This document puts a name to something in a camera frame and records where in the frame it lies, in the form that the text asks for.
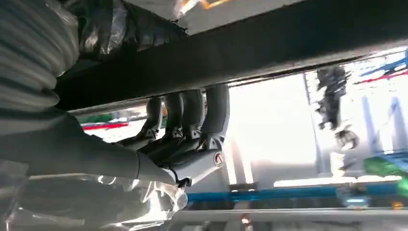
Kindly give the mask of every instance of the plastic wrap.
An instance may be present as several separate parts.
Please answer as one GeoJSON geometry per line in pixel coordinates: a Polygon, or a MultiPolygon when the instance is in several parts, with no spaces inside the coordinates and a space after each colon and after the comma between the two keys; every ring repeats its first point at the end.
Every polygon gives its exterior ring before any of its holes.
{"type": "Polygon", "coordinates": [[[68,0],[64,7],[79,20],[81,54],[98,61],[124,46],[137,52],[186,37],[175,23],[121,0],[68,0]]]}
{"type": "Polygon", "coordinates": [[[187,204],[173,185],[87,174],[32,176],[12,195],[3,216],[9,231],[140,230],[187,204]]]}

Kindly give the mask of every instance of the blue metal frame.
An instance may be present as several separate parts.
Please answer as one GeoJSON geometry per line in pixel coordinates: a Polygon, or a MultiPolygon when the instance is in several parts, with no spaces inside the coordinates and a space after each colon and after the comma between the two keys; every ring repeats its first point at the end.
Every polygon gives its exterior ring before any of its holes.
{"type": "MultiPolygon", "coordinates": [[[[397,193],[397,184],[377,183],[368,184],[367,193],[369,196],[384,196],[397,193]]],[[[304,188],[280,188],[270,190],[260,190],[257,192],[207,192],[207,193],[190,193],[188,194],[189,203],[199,201],[256,201],[265,199],[288,199],[288,198],[336,198],[336,186],[317,186],[304,188]]]]}

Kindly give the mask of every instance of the dark horizontal bar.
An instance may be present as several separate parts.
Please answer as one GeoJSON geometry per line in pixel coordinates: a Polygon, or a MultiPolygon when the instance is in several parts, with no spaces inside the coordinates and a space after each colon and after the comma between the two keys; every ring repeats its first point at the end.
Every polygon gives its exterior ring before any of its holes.
{"type": "Polygon", "coordinates": [[[306,0],[60,78],[65,110],[196,89],[406,44],[408,1],[306,0]]]}

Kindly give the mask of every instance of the bright light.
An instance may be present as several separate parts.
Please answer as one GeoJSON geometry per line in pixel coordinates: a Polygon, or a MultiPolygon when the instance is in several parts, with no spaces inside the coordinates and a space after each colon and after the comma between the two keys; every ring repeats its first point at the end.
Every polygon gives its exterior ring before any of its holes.
{"type": "Polygon", "coordinates": [[[348,199],[347,202],[348,203],[362,203],[364,202],[364,199],[348,199]]]}
{"type": "Polygon", "coordinates": [[[233,149],[231,148],[231,141],[228,140],[228,135],[227,135],[227,140],[225,140],[224,144],[224,158],[225,158],[225,165],[227,167],[227,173],[228,173],[228,180],[229,184],[237,184],[237,176],[235,174],[235,166],[234,166],[234,157],[233,157],[233,149]]]}
{"type": "Polygon", "coordinates": [[[249,224],[250,223],[249,219],[247,219],[247,218],[242,218],[241,221],[242,221],[243,224],[249,224]]]}
{"type": "Polygon", "coordinates": [[[313,178],[313,179],[300,179],[300,180],[279,180],[276,181],[274,187],[300,187],[300,186],[317,186],[317,185],[329,185],[329,184],[346,184],[346,183],[367,183],[367,182],[388,182],[401,180],[400,176],[361,176],[359,178],[354,177],[332,177],[332,178],[313,178]]]}

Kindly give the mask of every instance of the robotic hand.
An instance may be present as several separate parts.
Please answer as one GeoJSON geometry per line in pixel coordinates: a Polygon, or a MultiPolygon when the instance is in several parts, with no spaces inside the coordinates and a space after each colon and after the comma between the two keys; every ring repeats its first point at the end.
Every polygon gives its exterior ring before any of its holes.
{"type": "MultiPolygon", "coordinates": [[[[206,97],[207,114],[204,115],[200,90],[166,96],[168,121],[164,137],[137,150],[158,166],[170,169],[179,187],[192,186],[223,163],[222,143],[230,115],[229,88],[222,84],[207,87],[206,97]]],[[[137,137],[124,140],[133,141],[124,146],[136,150],[137,137]]]]}

